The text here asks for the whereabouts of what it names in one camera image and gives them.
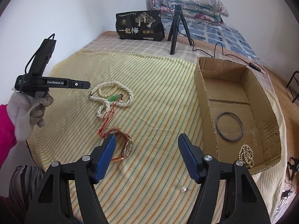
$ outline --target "white glove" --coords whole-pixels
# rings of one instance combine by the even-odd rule
[[[17,141],[30,138],[33,127],[43,127],[45,107],[53,103],[49,93],[40,92],[42,97],[30,97],[26,94],[14,92],[7,104],[7,114],[15,126]]]

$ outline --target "metal screw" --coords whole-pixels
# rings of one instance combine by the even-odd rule
[[[212,161],[212,156],[210,156],[210,155],[205,155],[204,156],[204,159],[206,160],[206,161]]]
[[[240,160],[238,160],[238,161],[236,161],[236,164],[238,165],[238,166],[243,166],[243,162],[242,161],[240,161]]]
[[[89,155],[85,155],[82,157],[82,161],[89,161],[90,160],[90,156]]]
[[[51,163],[51,166],[52,167],[57,167],[59,165],[59,162],[58,161],[54,161]]]

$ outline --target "blue gripper pad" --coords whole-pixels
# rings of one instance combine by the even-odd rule
[[[190,175],[191,179],[194,179],[194,181],[196,183],[199,183],[199,169],[198,169],[198,163],[194,157],[194,155],[192,154],[192,151],[190,149],[190,147],[192,147],[193,145],[189,142],[187,142],[182,135],[180,135],[178,137],[178,148],[181,152],[181,155],[183,157],[184,163],[187,167],[188,173]]]
[[[99,157],[94,175],[94,181],[98,184],[101,179],[105,177],[108,166],[111,162],[112,156],[116,148],[116,137],[113,135],[107,142],[105,149]]]

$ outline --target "white wall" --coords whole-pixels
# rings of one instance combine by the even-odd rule
[[[267,65],[285,79],[299,69],[299,25],[283,0],[221,0],[228,26],[240,31]],[[53,66],[99,34],[115,30],[115,14],[145,10],[148,0],[12,0],[0,17],[0,104],[41,44],[56,33]]]
[[[285,80],[299,70],[299,24],[284,0],[221,0],[226,24],[237,29],[256,55]]]
[[[115,30],[115,14],[146,10],[146,0],[12,0],[0,17],[0,104],[44,38],[56,33],[53,66],[99,34]]]

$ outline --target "white beaded necklace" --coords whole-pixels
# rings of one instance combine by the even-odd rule
[[[109,93],[107,93],[107,94],[103,94],[101,88],[99,88],[99,89],[98,89],[98,94],[99,94],[99,96],[100,96],[101,98],[108,98],[108,97],[112,96],[113,93],[116,92],[116,90],[117,90],[117,84],[114,84],[114,87],[113,87],[112,91],[110,91]]]
[[[104,96],[108,97],[108,94],[107,94],[107,95],[102,94],[101,91],[99,92],[101,97],[95,97],[95,96],[93,96],[93,94],[94,94],[97,90],[99,90],[101,87],[104,87],[104,86],[107,86],[107,85],[112,85],[112,84],[114,84],[114,85],[118,85],[119,87],[121,87],[122,89],[124,89],[125,91],[128,92],[128,94],[129,94],[129,99],[128,99],[127,102],[123,103],[122,100],[119,101],[119,102],[116,102],[116,103],[115,103],[114,101],[113,101],[113,102],[110,102],[110,101],[108,101],[107,99],[103,98]],[[104,103],[104,105],[101,105],[101,106],[99,107],[99,110],[98,110],[98,112],[97,112],[97,117],[99,117],[100,119],[104,118],[104,116],[105,116],[105,117],[107,116],[106,113],[110,110],[110,105],[115,104],[116,106],[125,108],[125,107],[130,106],[130,105],[132,104],[133,100],[134,100],[134,96],[133,96],[133,93],[132,93],[131,89],[129,89],[128,87],[124,86],[123,84],[121,84],[121,83],[118,82],[118,81],[107,81],[107,82],[102,82],[102,83],[98,84],[98,85],[91,91],[89,98],[90,98],[91,100],[95,100],[95,101],[99,101],[99,102],[103,102],[103,103]]]
[[[248,145],[243,145],[239,152],[239,160],[247,164],[249,168],[253,168],[255,162],[253,160],[253,151]]]

